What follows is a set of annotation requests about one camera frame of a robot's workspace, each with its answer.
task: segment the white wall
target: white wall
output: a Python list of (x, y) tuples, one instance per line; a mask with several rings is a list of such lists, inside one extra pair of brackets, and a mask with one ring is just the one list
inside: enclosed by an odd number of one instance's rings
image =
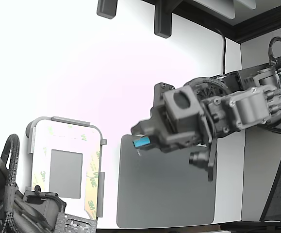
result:
[[(268, 45), (281, 29), (254, 38), (241, 45), (243, 68), (268, 62)], [(281, 43), (273, 46), (274, 56), (281, 56)], [(243, 187), (243, 221), (258, 221), (281, 161), (281, 134), (252, 127), (246, 130)]]
[[(219, 74), (223, 41), (179, 16), (173, 16), (172, 36), (163, 39), (153, 33), (153, 5), (119, 0), (108, 20), (97, 16), (97, 2), (0, 1), (0, 153), (8, 135), (18, 134), (17, 183), (24, 191), (32, 162), (27, 124), (40, 116), (90, 121), (108, 139), (99, 226), (114, 228), (121, 136), (149, 117), (156, 83), (180, 87)], [(227, 41), (226, 69), (241, 69), (240, 45)]]

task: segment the metal bracket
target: metal bracket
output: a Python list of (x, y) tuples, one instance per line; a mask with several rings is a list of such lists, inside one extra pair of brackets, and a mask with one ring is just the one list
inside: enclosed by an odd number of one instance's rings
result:
[(171, 36), (171, 13), (183, 0), (157, 0), (155, 4), (154, 34), (169, 38)]
[(117, 0), (98, 0), (97, 15), (112, 19), (116, 16)]
[(218, 139), (214, 137), (212, 139), (212, 143), (210, 146), (210, 152), (209, 152), (209, 160), (208, 160), (208, 181), (213, 181), (214, 178), (214, 166), (215, 166), (215, 159), (217, 157), (217, 144)]

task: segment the gray pad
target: gray pad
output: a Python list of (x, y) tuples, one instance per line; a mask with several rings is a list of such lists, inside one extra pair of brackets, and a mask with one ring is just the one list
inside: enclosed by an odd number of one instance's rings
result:
[(121, 228), (162, 228), (211, 224), (215, 216), (214, 179), (189, 164), (190, 152), (158, 149), (138, 151), (125, 135), (121, 140), (117, 225)]

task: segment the white table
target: white table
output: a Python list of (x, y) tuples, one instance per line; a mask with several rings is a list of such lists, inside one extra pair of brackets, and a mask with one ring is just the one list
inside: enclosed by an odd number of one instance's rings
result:
[[(122, 135), (149, 117), (156, 83), (180, 87), (221, 72), (222, 39), (178, 16), (172, 37), (157, 37), (154, 7), (139, 0), (119, 0), (113, 20), (97, 16), (96, 8), (97, 0), (0, 4), (0, 153), (7, 137), (18, 134), (17, 183), (24, 191), (32, 163), (27, 124), (40, 116), (91, 122), (108, 140), (98, 227), (117, 228)], [(240, 45), (228, 40), (227, 71), (240, 68)], [(215, 222), (240, 220), (244, 141), (237, 133), (218, 143)]]

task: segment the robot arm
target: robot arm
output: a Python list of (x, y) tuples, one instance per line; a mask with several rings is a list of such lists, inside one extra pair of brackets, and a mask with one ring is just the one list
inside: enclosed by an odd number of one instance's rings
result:
[(178, 89), (156, 84), (151, 118), (131, 129), (143, 136), (135, 147), (170, 152), (203, 144), (207, 150), (191, 153), (189, 163), (206, 169), (211, 181), (218, 138), (256, 125), (276, 129), (281, 122), (281, 59), (251, 72), (197, 78)]

